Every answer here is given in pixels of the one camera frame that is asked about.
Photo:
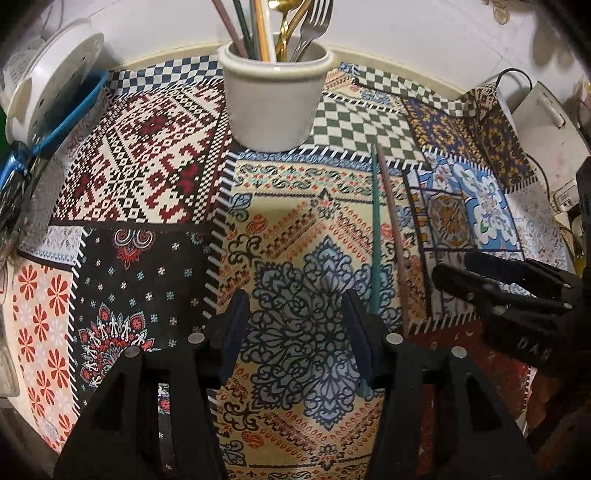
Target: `tiled wall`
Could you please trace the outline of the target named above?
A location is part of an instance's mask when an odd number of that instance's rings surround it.
[[[232,1],[224,2],[231,14]],[[564,42],[532,5],[522,2],[507,2],[511,12],[507,25],[497,24],[492,6],[482,0],[335,3],[325,43],[390,59],[461,90],[514,66],[564,101],[583,74]],[[56,0],[46,30],[81,15],[90,15],[105,33],[101,57],[105,65],[227,38],[210,0]],[[519,99],[515,92],[526,84],[519,76],[503,80],[510,103]]]

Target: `patchwork tablecloth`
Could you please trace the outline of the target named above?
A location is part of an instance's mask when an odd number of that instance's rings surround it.
[[[376,140],[397,199],[411,341],[467,348],[519,417],[530,369],[484,345],[472,307],[430,281],[437,263],[462,266],[474,250],[566,267],[491,86],[449,101],[342,64],[329,73],[308,141],[261,154],[232,140],[215,56],[116,72],[110,85],[96,127],[43,177],[45,208],[31,214],[40,226],[21,243],[14,279],[20,367],[36,428],[56,451],[124,348],[174,345],[244,288],[254,313],[246,340],[232,378],[211,393],[230,477],[363,478],[382,393],[360,388],[340,297],[355,288],[369,298]],[[380,314],[395,330],[383,192],[381,203]],[[159,405],[173,471],[166,385]],[[421,471],[431,429],[425,422]]]

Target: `fork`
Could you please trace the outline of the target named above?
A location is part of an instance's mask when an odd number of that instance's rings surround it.
[[[313,40],[320,38],[326,33],[332,16],[332,6],[335,0],[314,0],[308,8],[308,14],[301,25],[300,43],[295,48],[290,61],[298,61],[308,45]]]

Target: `green chopstick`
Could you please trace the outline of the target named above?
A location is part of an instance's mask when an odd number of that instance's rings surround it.
[[[372,204],[373,204],[373,224],[374,224],[374,255],[372,258],[371,269],[371,297],[369,300],[369,312],[379,313],[379,288],[382,251],[380,245],[379,232],[379,188],[378,188],[378,153],[375,145],[371,147],[371,173],[372,173]]]
[[[244,46],[246,47],[246,52],[248,53],[248,58],[255,59],[255,46],[252,43],[251,33],[248,31],[248,24],[246,23],[246,18],[244,18],[244,10],[242,10],[242,4],[240,0],[233,0],[234,1],[234,8],[236,9],[236,15],[238,16],[238,23],[240,23],[240,29],[242,30],[242,37],[244,38]]]

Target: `metal screw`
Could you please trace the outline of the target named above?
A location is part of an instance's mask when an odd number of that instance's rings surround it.
[[[191,345],[197,345],[198,343],[201,343],[205,340],[205,335],[201,332],[193,332],[191,335],[189,335],[188,340]]]
[[[402,343],[402,335],[399,333],[389,333],[386,335],[386,341],[392,345],[400,345]]]
[[[465,358],[467,354],[468,352],[466,352],[466,349],[462,346],[456,345],[455,347],[452,347],[452,355],[457,358]]]
[[[129,346],[123,351],[123,354],[127,358],[133,358],[135,356],[138,356],[139,355],[139,347],[137,345]]]
[[[507,311],[507,307],[504,307],[503,305],[495,305],[493,308],[491,308],[491,312],[493,315],[501,316],[506,311]]]

